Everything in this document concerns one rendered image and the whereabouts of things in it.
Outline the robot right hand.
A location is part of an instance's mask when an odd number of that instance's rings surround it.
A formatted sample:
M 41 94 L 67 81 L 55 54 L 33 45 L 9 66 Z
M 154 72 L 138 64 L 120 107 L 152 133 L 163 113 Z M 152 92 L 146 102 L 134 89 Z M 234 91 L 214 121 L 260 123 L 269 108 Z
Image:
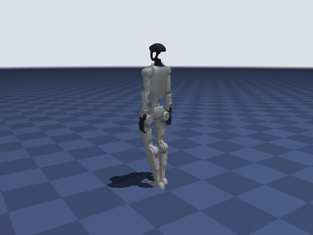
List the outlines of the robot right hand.
M 167 112 L 169 112 L 170 116 L 169 116 L 169 119 L 167 121 L 165 121 L 165 122 L 166 122 L 167 125 L 170 125 L 171 124 L 171 118 L 172 118 L 172 116 L 171 116 L 172 107 L 170 107 L 169 111 L 167 111 Z

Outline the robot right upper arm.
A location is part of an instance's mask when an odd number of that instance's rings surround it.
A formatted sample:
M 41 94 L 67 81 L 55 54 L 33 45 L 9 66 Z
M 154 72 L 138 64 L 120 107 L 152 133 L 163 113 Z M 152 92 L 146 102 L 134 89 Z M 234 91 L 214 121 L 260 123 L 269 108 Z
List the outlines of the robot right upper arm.
M 167 66 L 168 68 L 168 78 L 167 78 L 167 88 L 166 88 L 166 92 L 165 93 L 169 93 L 171 91 L 171 68 L 169 66 Z

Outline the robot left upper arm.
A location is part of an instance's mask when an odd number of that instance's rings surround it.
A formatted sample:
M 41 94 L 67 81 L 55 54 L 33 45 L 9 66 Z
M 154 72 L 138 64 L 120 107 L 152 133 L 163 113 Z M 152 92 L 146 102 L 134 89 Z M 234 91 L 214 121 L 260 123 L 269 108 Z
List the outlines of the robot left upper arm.
M 142 70 L 142 77 L 143 77 L 143 87 L 144 91 L 147 93 L 148 97 L 151 94 L 151 77 L 153 75 L 153 68 L 145 68 Z

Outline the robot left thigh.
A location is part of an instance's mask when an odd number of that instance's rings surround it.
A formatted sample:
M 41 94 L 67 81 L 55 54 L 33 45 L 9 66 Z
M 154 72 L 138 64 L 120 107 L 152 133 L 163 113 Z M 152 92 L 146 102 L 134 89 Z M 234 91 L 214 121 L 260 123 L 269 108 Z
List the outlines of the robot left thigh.
M 139 119 L 140 121 L 140 119 Z M 156 146 L 153 146 L 153 141 L 152 141 L 152 128 L 150 124 L 153 122 L 153 113 L 149 112 L 147 113 L 146 120 L 144 121 L 144 131 L 147 133 L 143 133 L 140 131 L 140 135 L 143 141 L 143 144 L 145 146 L 146 151 L 151 148 L 154 151 L 155 156 L 158 155 L 159 149 Z

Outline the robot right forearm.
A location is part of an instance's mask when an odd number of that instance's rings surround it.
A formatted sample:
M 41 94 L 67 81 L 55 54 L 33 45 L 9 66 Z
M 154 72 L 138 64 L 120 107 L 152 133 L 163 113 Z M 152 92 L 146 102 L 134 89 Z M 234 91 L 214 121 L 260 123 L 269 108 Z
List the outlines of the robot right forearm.
M 169 108 L 172 107 L 172 91 L 170 91 L 169 93 L 166 93 L 165 94 L 165 110 L 166 111 L 169 111 Z

